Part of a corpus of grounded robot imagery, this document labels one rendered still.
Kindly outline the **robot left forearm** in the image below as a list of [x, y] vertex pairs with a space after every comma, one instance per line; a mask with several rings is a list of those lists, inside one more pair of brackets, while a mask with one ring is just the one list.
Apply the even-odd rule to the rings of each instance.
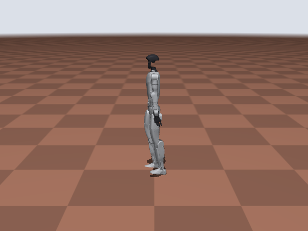
[[157, 97], [156, 93], [152, 93], [151, 98], [152, 98], [154, 115], [159, 115], [158, 114], [158, 97]]

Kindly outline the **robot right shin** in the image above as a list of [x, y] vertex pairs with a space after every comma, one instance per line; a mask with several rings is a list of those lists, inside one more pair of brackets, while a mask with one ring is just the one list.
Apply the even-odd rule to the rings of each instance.
[[150, 149], [150, 153], [151, 153], [151, 156], [152, 156], [153, 164], [157, 164], [156, 163], [157, 159], [156, 159], [155, 152], [154, 152], [154, 144], [150, 143], [149, 140], [148, 140], [148, 143], [149, 143], [149, 149]]

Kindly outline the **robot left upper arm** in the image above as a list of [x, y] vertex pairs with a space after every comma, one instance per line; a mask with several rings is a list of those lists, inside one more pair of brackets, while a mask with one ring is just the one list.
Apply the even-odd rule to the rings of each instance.
[[152, 82], [152, 89], [153, 92], [150, 93], [150, 97], [152, 93], [156, 93], [156, 95], [158, 95], [158, 80], [159, 80], [159, 76], [156, 73], [151, 74], [151, 82]]

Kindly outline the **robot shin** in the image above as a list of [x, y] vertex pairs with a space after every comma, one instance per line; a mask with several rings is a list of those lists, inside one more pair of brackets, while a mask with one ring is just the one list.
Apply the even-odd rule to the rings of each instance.
[[148, 140], [148, 143], [149, 143], [149, 149], [150, 149], [150, 153], [151, 153], [151, 156], [152, 156], [153, 164], [157, 164], [156, 163], [157, 159], [156, 159], [155, 152], [154, 152], [154, 144], [150, 143], [149, 140]]
[[155, 152], [155, 156], [156, 156], [157, 163], [158, 163], [160, 170], [164, 170], [165, 150], [164, 150], [164, 142], [163, 141], [159, 141], [157, 147], [154, 144], [154, 152]]

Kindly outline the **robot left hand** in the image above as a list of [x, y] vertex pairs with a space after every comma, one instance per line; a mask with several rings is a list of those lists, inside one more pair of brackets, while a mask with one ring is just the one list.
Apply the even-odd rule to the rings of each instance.
[[[159, 114], [159, 112], [158, 112], [158, 114]], [[160, 125], [162, 126], [161, 119], [160, 119], [159, 115], [156, 115], [156, 116], [154, 115], [154, 122], [156, 123], [157, 126], [158, 125], [159, 125], [159, 127], [160, 127]]]

